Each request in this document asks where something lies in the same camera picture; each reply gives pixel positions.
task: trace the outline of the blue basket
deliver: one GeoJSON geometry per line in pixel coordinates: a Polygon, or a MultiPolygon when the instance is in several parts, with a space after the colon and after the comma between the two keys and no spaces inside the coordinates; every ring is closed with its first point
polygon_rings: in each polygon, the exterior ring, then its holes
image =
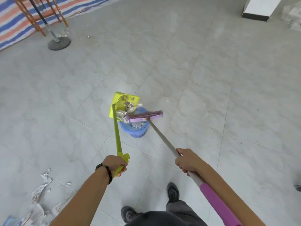
{"type": "MultiPolygon", "coordinates": [[[[136,109],[135,114],[139,114],[139,113],[145,113],[147,112],[147,110],[143,107],[138,107],[136,109]]],[[[132,127],[132,123],[124,123],[124,122],[120,122],[120,127],[121,129],[126,132],[129,133],[132,137],[134,138],[141,138],[145,135],[146,131],[148,130],[148,126],[149,126],[149,122],[146,121],[146,125],[142,126],[141,128],[134,128],[132,127]]]]}

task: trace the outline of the striped tarp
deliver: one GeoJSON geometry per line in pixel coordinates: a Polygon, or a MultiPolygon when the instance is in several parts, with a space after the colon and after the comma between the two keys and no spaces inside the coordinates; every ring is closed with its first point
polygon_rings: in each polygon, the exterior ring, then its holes
{"type": "MultiPolygon", "coordinates": [[[[115,1],[117,0],[56,0],[65,18],[92,11],[115,1]]],[[[51,11],[50,6],[45,1],[43,3],[46,7],[46,11],[51,11]]],[[[28,0],[26,0],[24,4],[31,14],[36,15],[36,11],[28,0]]],[[[58,20],[55,15],[52,15],[47,17],[46,21],[48,24],[52,24],[58,20]]],[[[41,20],[38,24],[44,27],[41,20]]],[[[28,37],[35,31],[35,28],[13,0],[0,0],[0,50],[28,37]]]]}

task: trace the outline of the black baseboard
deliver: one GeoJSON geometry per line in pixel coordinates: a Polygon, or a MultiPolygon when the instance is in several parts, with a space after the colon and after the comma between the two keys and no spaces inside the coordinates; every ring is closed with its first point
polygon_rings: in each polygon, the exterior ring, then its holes
{"type": "Polygon", "coordinates": [[[251,13],[243,13],[241,17],[251,20],[260,20],[260,21],[268,21],[269,16],[256,15],[251,13]]]}

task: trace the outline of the gray pants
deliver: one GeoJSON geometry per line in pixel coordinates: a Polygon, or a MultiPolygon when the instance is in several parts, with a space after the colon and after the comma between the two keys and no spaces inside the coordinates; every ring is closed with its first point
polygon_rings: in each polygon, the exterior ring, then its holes
{"type": "Polygon", "coordinates": [[[166,211],[136,213],[132,216],[131,222],[126,224],[126,226],[141,225],[207,226],[186,202],[181,200],[167,203],[166,211]]]}

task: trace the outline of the black bracelet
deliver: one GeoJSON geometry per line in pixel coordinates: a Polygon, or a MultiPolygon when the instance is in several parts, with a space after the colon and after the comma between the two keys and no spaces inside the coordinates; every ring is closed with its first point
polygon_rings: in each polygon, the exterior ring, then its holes
{"type": "Polygon", "coordinates": [[[97,169],[100,168],[100,167],[105,167],[105,168],[107,169],[108,174],[109,174],[109,177],[110,177],[110,180],[109,180],[109,183],[108,183],[108,184],[110,184],[110,183],[112,182],[112,180],[113,180],[113,176],[112,176],[112,172],[111,172],[110,167],[107,166],[106,164],[100,163],[100,164],[98,164],[98,165],[96,166],[96,169],[95,169],[95,170],[97,170],[97,169]]]}

